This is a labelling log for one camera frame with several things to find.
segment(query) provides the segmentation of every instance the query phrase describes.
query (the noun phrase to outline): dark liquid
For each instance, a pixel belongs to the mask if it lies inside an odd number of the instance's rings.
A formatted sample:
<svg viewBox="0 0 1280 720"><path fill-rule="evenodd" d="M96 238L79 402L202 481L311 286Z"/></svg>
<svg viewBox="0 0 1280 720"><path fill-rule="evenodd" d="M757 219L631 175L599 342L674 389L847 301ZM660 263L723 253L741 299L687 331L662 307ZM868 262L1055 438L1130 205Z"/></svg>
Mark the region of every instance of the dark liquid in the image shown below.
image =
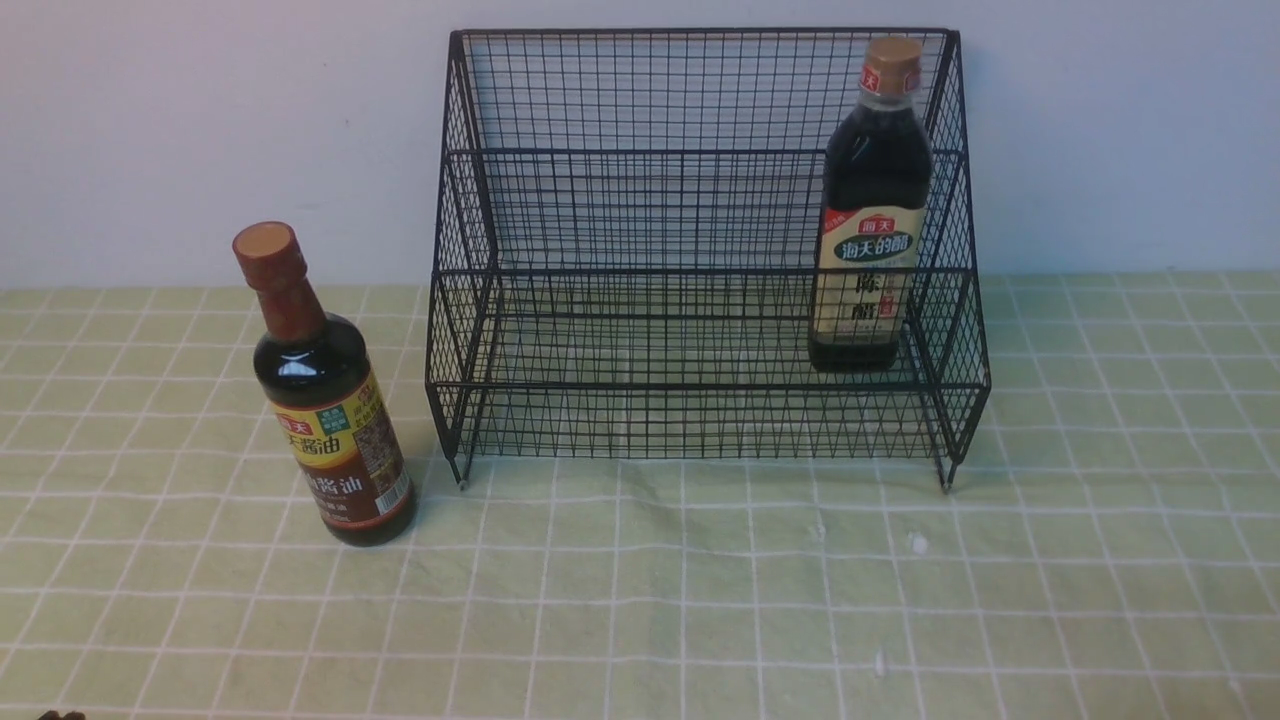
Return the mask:
<svg viewBox="0 0 1280 720"><path fill-rule="evenodd" d="M312 341L283 345L265 336L253 351L253 372L266 396L289 407L332 405L351 395L369 377L365 338L346 318L326 315L324 332ZM416 491L397 514L380 525L362 530L325 528L344 543L367 547L394 539L417 514Z"/></svg>
<svg viewBox="0 0 1280 720"><path fill-rule="evenodd" d="M859 104L827 143L823 206L845 211L877 205L924 208L932 169L929 141L910 106L874 110ZM820 247L819 229L814 266ZM817 288L814 278L815 300ZM883 372L897 359L897 346L896 338L882 343L819 342L810 325L809 361L822 373Z"/></svg>

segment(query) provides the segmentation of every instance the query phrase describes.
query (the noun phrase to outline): barcode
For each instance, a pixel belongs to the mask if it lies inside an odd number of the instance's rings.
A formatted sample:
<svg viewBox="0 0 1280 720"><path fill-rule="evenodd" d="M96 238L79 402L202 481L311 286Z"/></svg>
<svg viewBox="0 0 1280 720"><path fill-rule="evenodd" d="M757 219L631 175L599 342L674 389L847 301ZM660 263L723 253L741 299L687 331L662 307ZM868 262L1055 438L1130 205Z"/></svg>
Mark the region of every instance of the barcode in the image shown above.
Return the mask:
<svg viewBox="0 0 1280 720"><path fill-rule="evenodd" d="M396 507L396 505L399 503L401 498L404 497L404 493L408 492L408 483L410 483L408 470L402 470L399 479L396 480L396 484L392 486L392 489L384 492L378 497L379 515L385 515L387 512L390 511L392 507Z"/></svg>

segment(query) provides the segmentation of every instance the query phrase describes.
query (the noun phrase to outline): brand logo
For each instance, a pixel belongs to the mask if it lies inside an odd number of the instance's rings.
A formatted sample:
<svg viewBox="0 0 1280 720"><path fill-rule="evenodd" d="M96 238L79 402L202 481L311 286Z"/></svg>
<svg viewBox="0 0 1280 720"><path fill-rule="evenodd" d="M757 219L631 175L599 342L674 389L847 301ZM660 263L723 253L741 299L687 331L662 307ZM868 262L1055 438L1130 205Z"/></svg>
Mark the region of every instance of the brand logo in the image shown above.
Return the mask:
<svg viewBox="0 0 1280 720"><path fill-rule="evenodd" d="M845 263L876 263L888 260L906 252L911 247L911 236L905 232L890 234L855 234L836 246L836 258Z"/></svg>
<svg viewBox="0 0 1280 720"><path fill-rule="evenodd" d="M311 429L311 423L298 420L297 418L289 418L284 413L276 413L275 419L280 421L280 427L285 432L293 433L296 436L314 436L315 432Z"/></svg>
<svg viewBox="0 0 1280 720"><path fill-rule="evenodd" d="M888 215L872 215L858 223L859 234L882 234L897 229L897 220Z"/></svg>
<svg viewBox="0 0 1280 720"><path fill-rule="evenodd" d="M879 73L870 65L863 65L863 87L870 92L879 92Z"/></svg>

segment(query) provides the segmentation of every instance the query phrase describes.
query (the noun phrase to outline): black wire rack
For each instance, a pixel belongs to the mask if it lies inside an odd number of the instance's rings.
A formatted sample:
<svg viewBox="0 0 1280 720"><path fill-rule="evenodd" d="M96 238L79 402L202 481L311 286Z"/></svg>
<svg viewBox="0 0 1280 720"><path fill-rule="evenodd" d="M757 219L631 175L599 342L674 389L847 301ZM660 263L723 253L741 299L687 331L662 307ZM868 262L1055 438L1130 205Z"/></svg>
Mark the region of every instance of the black wire rack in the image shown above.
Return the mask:
<svg viewBox="0 0 1280 720"><path fill-rule="evenodd" d="M895 364L817 373L823 147L881 35L924 44L920 263ZM923 457L948 489L991 391L959 33L454 32L428 323L463 488L479 454Z"/></svg>

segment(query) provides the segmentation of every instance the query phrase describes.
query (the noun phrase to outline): soy sauce bottle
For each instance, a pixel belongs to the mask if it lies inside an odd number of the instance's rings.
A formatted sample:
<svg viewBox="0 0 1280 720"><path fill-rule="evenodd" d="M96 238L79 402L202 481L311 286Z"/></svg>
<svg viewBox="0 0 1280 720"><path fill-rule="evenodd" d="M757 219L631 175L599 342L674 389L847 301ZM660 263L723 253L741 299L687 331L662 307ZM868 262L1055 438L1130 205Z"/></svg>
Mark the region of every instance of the soy sauce bottle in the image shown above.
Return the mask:
<svg viewBox="0 0 1280 720"><path fill-rule="evenodd" d="M858 269L814 279L809 361L818 372L887 370L897 357L920 252L933 160L911 94L920 85L920 44L905 37L870 42L858 106L827 143L819 269Z"/></svg>
<svg viewBox="0 0 1280 720"><path fill-rule="evenodd" d="M417 497L364 336L320 307L289 225L251 225L232 250L266 319L253 372L320 519L348 544L396 538L413 520Z"/></svg>

